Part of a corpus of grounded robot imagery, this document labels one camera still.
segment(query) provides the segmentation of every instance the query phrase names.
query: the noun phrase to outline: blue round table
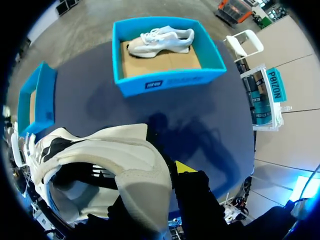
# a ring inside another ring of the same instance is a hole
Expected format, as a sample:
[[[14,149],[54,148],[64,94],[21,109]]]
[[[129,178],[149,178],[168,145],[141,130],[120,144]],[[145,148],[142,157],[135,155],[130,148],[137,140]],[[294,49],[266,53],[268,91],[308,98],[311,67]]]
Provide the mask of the blue round table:
[[[112,43],[88,50],[57,68],[55,124],[84,137],[100,129],[147,123],[164,151],[208,175],[219,198],[254,167],[254,134],[244,84],[225,45],[215,41],[227,72],[204,85],[185,86],[124,98],[113,79]],[[179,215],[172,192],[170,216]]]

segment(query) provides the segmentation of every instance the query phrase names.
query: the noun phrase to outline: cardboard insert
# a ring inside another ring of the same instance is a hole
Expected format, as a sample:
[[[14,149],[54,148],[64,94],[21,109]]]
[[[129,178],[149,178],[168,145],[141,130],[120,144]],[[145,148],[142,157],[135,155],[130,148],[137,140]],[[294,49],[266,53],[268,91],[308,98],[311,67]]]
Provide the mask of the cardboard insert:
[[[121,43],[122,69],[125,78],[178,69],[201,69],[192,45],[189,53],[162,50],[153,58],[139,58],[129,54],[128,44],[129,41]]]
[[[32,124],[35,120],[35,106],[36,105],[36,91],[33,91],[30,95],[30,108],[29,108],[29,122]]]

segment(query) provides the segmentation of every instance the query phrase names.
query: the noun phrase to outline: gray floor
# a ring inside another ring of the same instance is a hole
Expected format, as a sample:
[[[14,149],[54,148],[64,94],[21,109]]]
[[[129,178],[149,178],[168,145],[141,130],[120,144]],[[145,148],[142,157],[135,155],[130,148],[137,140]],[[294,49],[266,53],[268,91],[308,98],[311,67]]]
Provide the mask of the gray floor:
[[[259,30],[249,18],[232,29],[214,11],[220,0],[82,0],[34,42],[13,70],[7,95],[11,114],[17,112],[21,86],[40,62],[56,68],[70,58],[111,40],[113,22],[131,17],[175,16],[199,20],[214,40],[245,29]]]

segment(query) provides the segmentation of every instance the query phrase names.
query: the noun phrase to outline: white sneaker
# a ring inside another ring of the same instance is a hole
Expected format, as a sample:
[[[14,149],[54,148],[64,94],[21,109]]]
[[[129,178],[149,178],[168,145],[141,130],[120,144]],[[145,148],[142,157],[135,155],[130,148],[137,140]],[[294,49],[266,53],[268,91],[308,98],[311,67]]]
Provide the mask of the white sneaker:
[[[107,128],[84,138],[61,129],[52,132],[40,140],[49,146],[32,176],[37,192],[68,223],[88,214],[107,218],[108,207],[120,195],[137,223],[163,235],[172,184],[165,160],[146,135],[145,124]],[[115,188],[104,186],[110,178]]]
[[[187,54],[194,38],[195,32],[191,28],[179,30],[165,26],[141,33],[128,44],[127,49],[131,55],[141,58],[154,58],[161,50]]]

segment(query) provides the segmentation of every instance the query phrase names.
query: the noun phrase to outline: white panel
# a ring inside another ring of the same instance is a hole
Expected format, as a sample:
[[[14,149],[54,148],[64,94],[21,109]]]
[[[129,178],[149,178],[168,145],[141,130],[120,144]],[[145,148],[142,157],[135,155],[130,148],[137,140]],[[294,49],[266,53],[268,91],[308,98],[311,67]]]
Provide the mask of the white panel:
[[[59,18],[58,12],[56,11],[56,7],[59,3],[60,1],[55,1],[35,22],[27,34],[27,37],[31,40],[31,44],[33,44],[34,41]]]
[[[292,111],[320,108],[320,63],[316,55],[306,56],[277,67],[284,81]]]
[[[311,171],[278,166],[259,160],[256,160],[254,164],[255,169],[253,176],[262,180],[253,178],[251,189],[282,205],[287,203],[293,191],[280,186],[294,189],[298,176],[310,177],[312,174]]]
[[[255,158],[314,171],[320,162],[320,110],[289,112],[282,117],[284,125],[278,132],[257,132]]]
[[[250,68],[260,64],[273,68],[314,53],[304,32],[289,15],[262,29],[257,36],[264,51],[246,58]],[[242,46],[247,53],[254,52],[249,41]]]
[[[248,199],[246,201],[246,208],[249,210],[249,215],[253,218],[257,219],[269,209],[275,206],[281,206],[273,201],[270,201],[253,191],[250,191]]]

